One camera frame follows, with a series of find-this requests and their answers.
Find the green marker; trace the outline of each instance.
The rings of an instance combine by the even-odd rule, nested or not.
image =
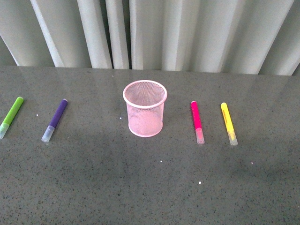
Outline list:
[[[21,105],[23,104],[24,99],[22,97],[17,97],[15,103],[9,110],[7,116],[5,117],[4,121],[0,126],[0,139],[2,139],[7,132],[11,122],[14,120],[15,116],[17,115]]]

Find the pen holder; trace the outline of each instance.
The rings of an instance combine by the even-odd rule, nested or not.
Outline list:
[[[167,90],[155,81],[141,80],[127,85],[123,91],[127,103],[128,126],[140,137],[151,137],[163,128]]]

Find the clear marker cap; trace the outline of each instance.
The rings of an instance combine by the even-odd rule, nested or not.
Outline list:
[[[9,125],[7,123],[2,123],[0,126],[0,139],[2,139],[7,132]]]
[[[50,138],[54,132],[55,128],[52,127],[52,126],[48,126],[47,127],[47,130],[45,131],[43,137],[42,137],[42,141],[43,142],[49,142],[50,141]]]
[[[228,132],[228,137],[231,145],[238,145],[238,140],[236,139],[234,130]]]
[[[196,131],[197,143],[204,144],[204,136],[203,136],[202,128],[197,128],[195,131]]]

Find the table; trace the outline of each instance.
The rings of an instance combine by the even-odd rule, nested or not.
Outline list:
[[[168,91],[164,127],[151,138],[129,131],[122,97],[142,79]],[[18,96],[0,140],[0,224],[300,224],[300,77],[0,67],[1,121]]]

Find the marker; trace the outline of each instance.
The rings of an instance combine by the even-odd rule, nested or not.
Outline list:
[[[226,125],[226,129],[227,129],[227,132],[228,132],[228,137],[229,137],[230,144],[231,145],[237,145],[238,140],[236,139],[235,132],[234,132],[234,129],[233,129],[233,123],[231,122],[228,107],[227,107],[227,104],[225,102],[223,102],[221,104],[221,109],[222,109],[222,114],[223,114],[223,117],[224,117],[224,122],[225,122],[225,125]]]
[[[5,117],[4,121],[0,126],[0,139],[2,139],[7,132],[11,122],[14,120],[15,116],[17,115],[21,105],[23,104],[24,99],[22,97],[17,97],[15,103],[10,108],[7,116]]]
[[[60,121],[60,118],[62,116],[62,114],[65,111],[65,108],[67,107],[68,101],[66,99],[63,99],[60,102],[60,105],[58,106],[51,122],[49,123],[49,126],[47,127],[47,130],[45,131],[43,137],[42,137],[42,141],[43,142],[49,142],[50,138],[58,124],[58,122]]]
[[[198,105],[197,105],[196,101],[191,102],[191,109],[192,109],[192,114],[193,114],[193,119],[194,119],[194,127],[195,127],[195,132],[196,132],[196,137],[197,137],[197,143],[204,144],[201,120],[200,120]]]

